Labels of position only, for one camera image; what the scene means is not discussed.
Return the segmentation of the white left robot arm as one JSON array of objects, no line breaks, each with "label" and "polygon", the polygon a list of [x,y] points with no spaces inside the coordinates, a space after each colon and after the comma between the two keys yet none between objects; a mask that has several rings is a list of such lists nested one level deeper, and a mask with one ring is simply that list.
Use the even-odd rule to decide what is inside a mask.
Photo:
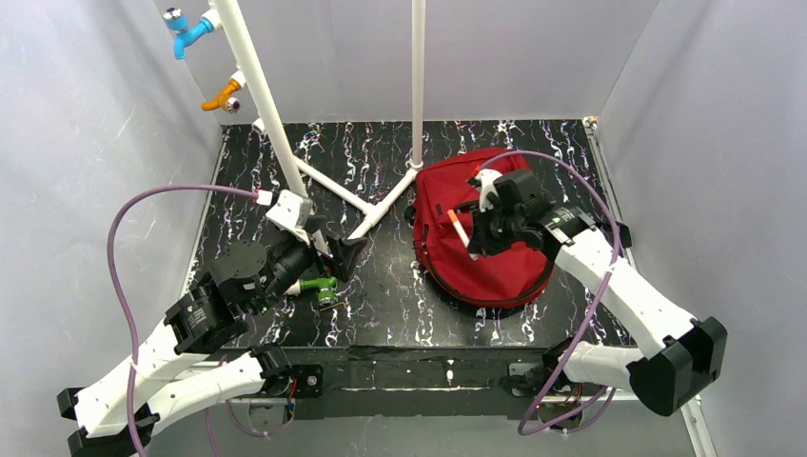
[{"label": "white left robot arm", "polygon": [[310,268],[348,280],[367,244],[364,237],[328,238],[333,257],[288,233],[272,246],[236,241],[208,263],[202,277],[166,313],[149,337],[89,387],[67,387],[60,413],[78,428],[68,438],[72,456],[132,456],[179,419],[241,395],[289,383],[293,368],[276,344],[248,349],[208,371],[182,378],[228,342],[246,333],[245,314],[280,302]]}]

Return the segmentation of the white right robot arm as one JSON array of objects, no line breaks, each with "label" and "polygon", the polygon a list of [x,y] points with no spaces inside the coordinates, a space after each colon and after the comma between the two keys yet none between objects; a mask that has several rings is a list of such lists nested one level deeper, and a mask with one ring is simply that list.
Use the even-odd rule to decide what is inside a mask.
[{"label": "white right robot arm", "polygon": [[480,169],[468,183],[479,193],[470,207],[470,255],[493,256],[516,243],[542,253],[599,293],[636,343],[569,345],[556,358],[565,380],[629,391],[657,415],[670,416],[718,379],[725,325],[715,317],[699,319],[665,297],[608,243],[588,213],[539,196],[527,169]]}]

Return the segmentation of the orange white pen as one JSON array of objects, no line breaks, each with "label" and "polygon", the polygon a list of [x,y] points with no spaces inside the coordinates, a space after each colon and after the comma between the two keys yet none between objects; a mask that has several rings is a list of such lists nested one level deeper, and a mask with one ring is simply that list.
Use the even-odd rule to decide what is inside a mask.
[{"label": "orange white pen", "polygon": [[470,245],[470,238],[468,237],[466,231],[463,228],[462,223],[460,222],[456,212],[453,209],[449,209],[447,211],[448,218],[452,224],[453,229],[456,231],[459,239],[461,240],[463,246],[465,247],[466,252],[468,253],[469,257],[476,261],[479,258],[479,255],[473,253],[469,250]]}]

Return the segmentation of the red student backpack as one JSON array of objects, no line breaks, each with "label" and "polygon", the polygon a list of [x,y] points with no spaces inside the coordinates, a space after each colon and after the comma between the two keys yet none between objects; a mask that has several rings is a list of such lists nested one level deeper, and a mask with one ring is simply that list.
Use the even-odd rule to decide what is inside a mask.
[{"label": "red student backpack", "polygon": [[474,308],[511,309],[547,288],[563,248],[591,231],[614,252],[620,222],[550,200],[524,153],[468,152],[421,171],[408,209],[418,260],[451,297]]}]

